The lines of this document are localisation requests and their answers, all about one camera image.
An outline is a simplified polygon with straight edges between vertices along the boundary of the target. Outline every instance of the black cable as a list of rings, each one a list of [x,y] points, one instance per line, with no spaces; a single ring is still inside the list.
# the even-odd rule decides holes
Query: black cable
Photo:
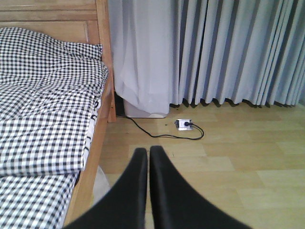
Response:
[[[195,125],[194,123],[189,123],[189,122],[185,122],[185,126],[191,125],[193,126],[195,129],[199,130],[201,136],[200,137],[196,137],[196,138],[191,138],[191,137],[180,137],[180,136],[175,136],[175,135],[168,135],[168,134],[163,134],[163,135],[152,135],[151,133],[149,133],[148,131],[144,130],[142,127],[139,126],[139,124],[136,123],[136,121],[134,121],[132,118],[127,117],[127,116],[117,116],[119,118],[127,118],[133,121],[133,123],[139,128],[141,129],[143,132],[145,132],[146,134],[148,134],[150,137],[168,137],[168,138],[177,138],[177,139],[187,139],[187,140],[199,140],[201,138],[203,138],[204,136],[204,131],[202,128],[200,128],[199,126]]]

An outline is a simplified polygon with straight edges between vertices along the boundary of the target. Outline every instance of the wooden floor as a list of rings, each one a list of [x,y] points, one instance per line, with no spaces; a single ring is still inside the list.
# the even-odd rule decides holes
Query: wooden floor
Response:
[[[100,165],[111,185],[135,148],[162,145],[184,178],[233,217],[254,229],[305,228],[305,107],[181,105],[165,119],[136,121],[152,134],[199,135],[178,132],[179,118],[191,118],[205,137],[151,138],[128,119],[109,124]],[[149,200],[146,228],[153,229]]]

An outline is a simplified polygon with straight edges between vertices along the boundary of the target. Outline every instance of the curtain fold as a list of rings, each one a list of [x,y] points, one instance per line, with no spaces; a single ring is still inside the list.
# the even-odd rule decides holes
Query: curtain fold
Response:
[[[117,93],[168,104],[295,105],[305,83],[305,0],[111,0]]]

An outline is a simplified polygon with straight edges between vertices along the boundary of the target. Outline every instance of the gingham bedding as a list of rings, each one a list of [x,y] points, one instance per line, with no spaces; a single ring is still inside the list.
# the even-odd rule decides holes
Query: gingham bedding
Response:
[[[59,229],[77,173],[0,178],[1,229]]]
[[[78,172],[108,76],[101,45],[0,29],[0,176]]]

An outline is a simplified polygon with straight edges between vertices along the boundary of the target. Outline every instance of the wooden headboard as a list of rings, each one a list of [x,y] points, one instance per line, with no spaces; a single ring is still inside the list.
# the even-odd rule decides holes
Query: wooden headboard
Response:
[[[0,0],[0,28],[22,27],[58,40],[103,45],[109,77],[94,130],[86,169],[74,188],[65,224],[91,205],[92,188],[102,151],[107,120],[115,121],[113,65],[107,0]]]

